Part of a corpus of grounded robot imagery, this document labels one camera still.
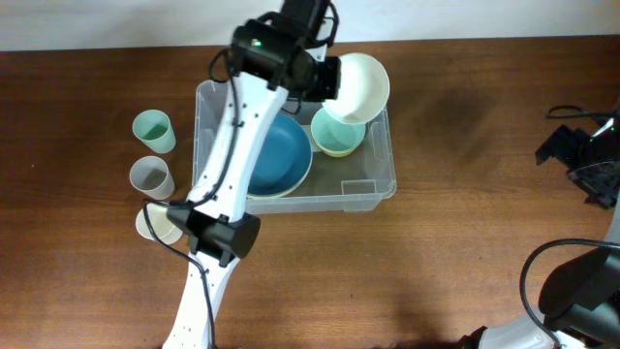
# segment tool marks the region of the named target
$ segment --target wooden table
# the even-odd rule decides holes
[[[131,131],[168,113],[163,158],[190,189],[196,86],[218,48],[0,54],[0,346],[155,348],[187,264],[134,228]],[[534,151],[558,104],[610,111],[620,37],[338,45],[389,73],[396,195],[367,213],[263,216],[217,318],[220,347],[371,348],[451,341],[523,314],[517,278],[538,245],[602,238],[611,212]],[[596,129],[590,120],[573,127]],[[176,247],[186,249],[185,240]],[[530,274],[584,250],[558,248]]]

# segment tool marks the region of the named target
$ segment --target transparent container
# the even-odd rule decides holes
[[[226,102],[227,85],[211,80],[198,86],[196,93],[196,131],[194,139],[194,172],[196,183],[215,141],[218,124]],[[285,106],[296,109],[297,102]],[[320,103],[303,103],[299,122],[309,139],[312,116],[321,108]],[[246,211],[251,214],[344,210],[369,211],[381,200],[396,192],[396,173],[389,136],[388,111],[383,110],[366,125],[363,143],[343,158],[333,158],[322,153],[313,144],[310,173],[294,192],[283,198],[248,199]]]

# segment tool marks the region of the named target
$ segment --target cup rim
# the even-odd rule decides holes
[[[156,139],[152,139],[152,140],[145,140],[144,138],[138,136],[136,134],[136,123],[138,122],[138,119],[143,116],[144,114],[148,113],[148,112],[157,112],[157,113],[161,113],[166,117],[166,121],[168,122],[168,126],[166,128],[166,132],[164,132],[164,134],[162,134],[162,136],[156,138]],[[141,113],[139,113],[138,115],[136,115],[136,117],[134,118],[134,122],[132,123],[132,132],[134,133],[134,136],[140,140],[141,142],[144,143],[151,143],[151,142],[157,142],[158,140],[162,139],[163,137],[165,137],[172,129],[172,123],[171,123],[171,118],[163,111],[160,110],[147,110],[147,111],[143,111]]]
[[[151,189],[141,189],[138,188],[138,186],[134,183],[134,181],[132,180],[132,172],[134,171],[135,166],[142,160],[148,159],[148,158],[155,158],[157,161],[161,162],[164,164],[164,167],[166,168],[166,176],[164,177],[164,179],[162,180],[161,183],[159,183],[159,185],[157,185],[155,188],[151,188]],[[168,164],[166,163],[166,161],[164,161],[164,159],[160,158],[159,156],[155,156],[155,155],[148,155],[148,156],[144,156],[141,157],[140,159],[138,159],[134,165],[132,165],[131,170],[129,170],[129,182],[132,183],[132,186],[134,187],[134,189],[141,191],[143,193],[150,193],[154,190],[159,189],[162,185],[164,185],[164,183],[166,183],[166,180],[168,179],[168,177],[171,175],[171,170],[168,168]]]
[[[329,117],[331,118],[333,121],[335,122],[340,122],[339,120],[333,118],[333,116],[331,116],[331,114],[325,109],[325,108],[321,108],[319,109],[317,112],[315,112],[314,116],[312,116],[312,121],[310,121],[310,134],[312,135],[312,139],[314,140],[314,142],[317,144],[317,146],[325,153],[327,153],[327,155],[329,155],[329,153],[332,154],[338,154],[338,155],[342,155],[345,154],[347,155],[348,153],[353,152],[354,150],[357,149],[357,147],[362,144],[364,142],[364,138],[365,138],[365,133],[366,133],[366,125],[365,124],[347,124],[347,123],[342,123],[343,125],[347,126],[347,127],[351,127],[351,128],[359,128],[361,129],[362,127],[364,128],[364,135],[361,137],[361,139],[359,140],[359,142],[357,142],[355,145],[345,149],[345,150],[332,150],[329,148],[326,148],[325,146],[323,146],[319,140],[317,140],[317,137],[315,136],[315,128],[313,126],[317,125],[317,123],[315,123],[315,120],[317,120],[317,115],[319,115],[320,112],[324,112],[325,117]]]
[[[159,208],[161,208],[160,206],[153,205],[153,204],[147,204],[146,206],[147,206],[147,209],[151,209],[151,207],[155,207],[155,208],[158,208],[158,209],[159,209]],[[149,233],[147,233],[147,232],[142,232],[142,231],[140,230],[139,226],[138,226],[138,224],[139,224],[139,221],[140,221],[140,218],[141,218],[141,217],[142,217],[142,219],[145,221],[145,219],[143,218],[143,216],[144,216],[144,212],[143,212],[143,210],[142,210],[142,208],[141,208],[141,209],[139,210],[139,212],[138,212],[138,215],[136,216],[136,230],[138,231],[138,234],[140,234],[140,236],[141,236],[141,237],[143,237],[143,238],[148,238],[148,239],[153,240],[153,237],[150,235],[150,232],[149,232]],[[170,234],[172,234],[172,232],[174,231],[174,229],[178,229],[178,228],[177,228],[174,224],[172,224],[172,227],[171,227],[171,228],[170,228],[170,229],[169,229],[169,230],[168,230],[165,234],[163,234],[163,235],[159,235],[159,234],[158,234],[158,235],[157,235],[157,237],[158,237],[160,240],[163,240],[164,238],[167,238]]]

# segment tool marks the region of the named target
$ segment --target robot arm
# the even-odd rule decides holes
[[[326,20],[328,8],[332,21]],[[338,15],[328,0],[286,0],[280,13],[238,27],[225,53],[229,93],[208,162],[187,202],[168,210],[169,220],[189,235],[190,256],[208,270],[213,317],[234,268],[259,232],[260,220],[245,213],[245,201],[269,126],[290,98],[321,102],[337,97],[340,59],[326,57],[337,26]],[[326,39],[317,39],[327,33]],[[190,264],[164,348],[207,348],[210,336],[201,275]]]

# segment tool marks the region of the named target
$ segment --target blue bowl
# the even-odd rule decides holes
[[[312,165],[312,145],[295,120],[276,115],[250,178],[252,199],[279,198],[293,192]]]

